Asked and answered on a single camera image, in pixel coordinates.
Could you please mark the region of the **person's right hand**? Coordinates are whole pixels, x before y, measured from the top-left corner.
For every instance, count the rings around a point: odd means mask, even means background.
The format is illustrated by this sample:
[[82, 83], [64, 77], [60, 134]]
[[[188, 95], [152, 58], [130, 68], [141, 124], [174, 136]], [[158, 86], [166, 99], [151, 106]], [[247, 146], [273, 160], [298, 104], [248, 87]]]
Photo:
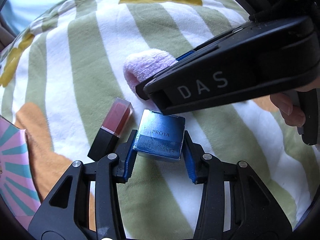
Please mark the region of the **person's right hand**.
[[[312, 89], [319, 88], [319, 76], [311, 83], [298, 87], [298, 92], [308, 92]], [[291, 127], [302, 127], [305, 124], [306, 117], [304, 112], [297, 106], [293, 105], [292, 100], [283, 93], [271, 94], [271, 102], [279, 109], [285, 124]]]

